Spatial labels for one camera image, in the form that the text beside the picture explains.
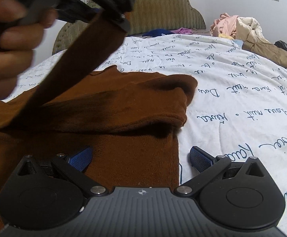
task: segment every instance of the mattress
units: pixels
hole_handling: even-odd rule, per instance
[[[21,75],[6,101],[39,84],[64,52]],[[125,38],[97,70],[114,64],[120,72],[195,77],[195,96],[178,133],[180,184],[197,174],[189,162],[194,145],[232,161],[257,156],[285,198],[278,227],[287,234],[287,69],[228,39],[180,34]]]

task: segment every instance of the headboard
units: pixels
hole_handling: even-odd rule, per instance
[[[88,5],[95,7],[92,1]],[[136,0],[134,10],[130,13],[130,25],[130,35],[158,28],[206,28],[202,15],[192,8],[189,0]],[[87,23],[81,21],[66,23],[56,38],[52,54],[67,49],[86,26]]]

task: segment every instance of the brown garment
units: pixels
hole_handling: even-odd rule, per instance
[[[108,188],[174,188],[176,130],[187,120],[196,85],[188,75],[120,73],[112,66],[13,121],[36,88],[0,102],[0,189],[24,155],[50,159],[83,145],[94,148],[86,175]]]
[[[287,51],[271,43],[265,43],[265,42],[252,43],[247,40],[244,42],[242,49],[253,52],[262,57],[265,57],[287,69]]]

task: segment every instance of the pink clothing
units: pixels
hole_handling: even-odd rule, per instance
[[[171,31],[173,32],[174,34],[185,34],[185,35],[192,35],[192,30],[191,29],[188,29],[188,28],[179,28],[177,30],[173,30]]]
[[[229,16],[227,13],[221,14],[220,18],[214,20],[213,25],[211,25],[211,36],[217,37],[219,34],[225,34],[235,38],[238,17],[238,15]]]

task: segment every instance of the bed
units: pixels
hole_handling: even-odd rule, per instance
[[[162,15],[149,4],[137,0],[130,34],[161,27],[206,28],[188,0],[166,0],[160,4],[168,8]],[[140,10],[150,10],[154,17],[141,22]],[[176,12],[179,17],[173,18]],[[81,22],[67,23],[56,39],[54,55],[22,74],[17,88],[5,101],[39,84],[85,26]],[[127,37],[97,70],[111,65],[117,65],[120,72],[195,77],[197,90],[187,108],[187,122],[178,133],[180,184],[198,173],[188,156],[194,145],[213,156],[227,155],[232,161],[257,156],[285,198],[286,209],[278,227],[287,234],[287,69],[242,50],[231,40],[200,34]]]

